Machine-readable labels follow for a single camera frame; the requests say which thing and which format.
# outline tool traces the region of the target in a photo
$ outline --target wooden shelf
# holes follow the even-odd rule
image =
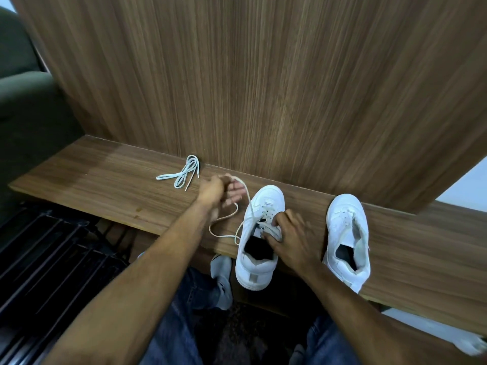
[[[84,136],[10,184],[15,191],[56,202],[137,229],[161,234],[195,199],[160,174],[176,173],[185,159]],[[228,172],[204,165],[200,176]],[[286,207],[308,220],[314,243],[324,246],[326,210],[333,196],[231,171],[251,196],[266,184],[283,190]],[[215,226],[234,233],[245,205]],[[372,301],[487,335],[487,213],[434,202],[419,215],[364,204],[370,231],[372,275],[361,294]],[[202,245],[235,257],[233,239]],[[280,269],[286,270],[283,264]]]

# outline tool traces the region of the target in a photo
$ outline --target metal rack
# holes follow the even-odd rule
[[[0,225],[0,365],[37,364],[128,265],[92,215],[23,204]]]

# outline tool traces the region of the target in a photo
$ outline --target person's left hand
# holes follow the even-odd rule
[[[214,175],[210,179],[200,179],[196,201],[210,208],[210,221],[215,221],[221,207],[240,201],[246,193],[244,185],[232,179],[230,174]]]

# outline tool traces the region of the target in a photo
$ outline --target blue jeans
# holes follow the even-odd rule
[[[213,308],[219,297],[220,289],[215,280],[188,268],[140,364],[203,365],[194,339],[192,310]],[[304,363],[360,364],[352,347],[329,316],[318,317],[309,329]]]

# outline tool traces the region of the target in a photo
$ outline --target person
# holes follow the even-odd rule
[[[220,271],[212,271],[216,280],[187,267],[219,208],[237,202],[244,193],[243,185],[227,176],[201,180],[191,206],[89,302],[44,364],[201,364],[191,310],[231,304],[224,277],[229,271],[222,272],[228,260],[221,259]],[[477,363],[460,351],[429,352],[393,327],[321,263],[321,251],[308,243],[309,231],[299,214],[286,210],[274,223],[283,240],[267,235],[269,244],[329,314],[309,330],[303,363]]]

